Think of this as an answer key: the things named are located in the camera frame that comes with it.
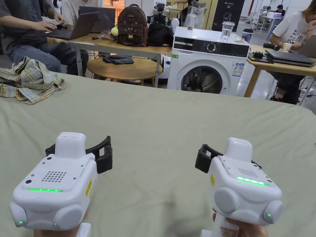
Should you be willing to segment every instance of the control panel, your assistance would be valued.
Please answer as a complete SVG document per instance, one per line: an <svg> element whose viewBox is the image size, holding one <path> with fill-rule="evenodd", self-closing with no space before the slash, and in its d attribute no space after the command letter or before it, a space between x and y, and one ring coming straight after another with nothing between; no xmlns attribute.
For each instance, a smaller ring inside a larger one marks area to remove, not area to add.
<svg viewBox="0 0 316 237"><path fill-rule="evenodd" d="M187 39L182 37L175 37L173 47L175 49L184 49L243 58L248 56L249 51L248 45L230 44L218 41L205 41L199 39Z"/></svg>

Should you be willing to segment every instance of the green led light strip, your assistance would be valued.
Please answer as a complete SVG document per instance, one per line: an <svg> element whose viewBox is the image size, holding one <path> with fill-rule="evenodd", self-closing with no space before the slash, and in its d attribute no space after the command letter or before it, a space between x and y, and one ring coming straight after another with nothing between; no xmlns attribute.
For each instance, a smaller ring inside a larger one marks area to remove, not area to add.
<svg viewBox="0 0 316 237"><path fill-rule="evenodd" d="M262 186L269 186L269 184L266 184L266 183L263 183L263 182L259 182L259 181L256 181L256 180L245 179L245 178L242 178L242 177L237 177L237 179L245 181L247 183L259 184L259 185L262 185Z"/></svg>
<svg viewBox="0 0 316 237"><path fill-rule="evenodd" d="M29 191L43 191L43 192L62 192L62 190L58 189L44 189L44 188L29 188Z"/></svg>

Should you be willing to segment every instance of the white robot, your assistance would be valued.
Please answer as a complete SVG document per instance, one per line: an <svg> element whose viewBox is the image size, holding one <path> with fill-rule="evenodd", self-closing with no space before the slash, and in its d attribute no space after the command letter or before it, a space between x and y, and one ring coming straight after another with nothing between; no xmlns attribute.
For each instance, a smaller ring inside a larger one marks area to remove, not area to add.
<svg viewBox="0 0 316 237"><path fill-rule="evenodd" d="M249 141L230 137L224 154L204 144L195 167L208 174L208 193L217 212L213 231L201 237L222 237L221 227L238 232L226 218L267 226L275 224L283 209L282 192L252 160Z"/></svg>
<svg viewBox="0 0 316 237"><path fill-rule="evenodd" d="M89 237L91 225L81 223L98 182L97 174L112 169L111 137L85 149L82 133L63 132L56 146L14 189L10 210L17 227L71 230Z"/></svg>

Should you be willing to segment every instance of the plaid shirt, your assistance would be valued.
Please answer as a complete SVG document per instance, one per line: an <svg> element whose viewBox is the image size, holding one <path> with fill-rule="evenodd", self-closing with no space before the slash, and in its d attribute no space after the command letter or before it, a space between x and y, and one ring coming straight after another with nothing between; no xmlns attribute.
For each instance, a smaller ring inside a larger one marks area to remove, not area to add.
<svg viewBox="0 0 316 237"><path fill-rule="evenodd" d="M65 89L67 83L41 62L24 57L11 69L0 68L0 96L33 105L49 97L54 91Z"/></svg>

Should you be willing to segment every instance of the label sticker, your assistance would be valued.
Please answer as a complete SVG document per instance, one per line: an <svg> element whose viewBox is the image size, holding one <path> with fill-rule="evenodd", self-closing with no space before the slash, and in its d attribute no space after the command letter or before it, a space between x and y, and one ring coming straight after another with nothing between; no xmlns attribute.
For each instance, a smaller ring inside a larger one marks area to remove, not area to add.
<svg viewBox="0 0 316 237"><path fill-rule="evenodd" d="M214 175L211 175L211 185L212 187L214 186L215 184L215 178L214 178Z"/></svg>
<svg viewBox="0 0 316 237"><path fill-rule="evenodd" d="M86 190L86 196L88 197L88 194L89 194L89 191L91 189L91 186L92 186L92 180L90 180L89 184L88 184L88 187L87 187L87 190Z"/></svg>
<svg viewBox="0 0 316 237"><path fill-rule="evenodd" d="M245 64L236 63L233 76L241 76L242 70L244 69Z"/></svg>
<svg viewBox="0 0 316 237"><path fill-rule="evenodd" d="M97 180L95 180L95 182L94 182L94 184L92 186L91 192L90 192L90 199L92 198L92 194L95 191L95 187L97 186L97 183L98 183Z"/></svg>

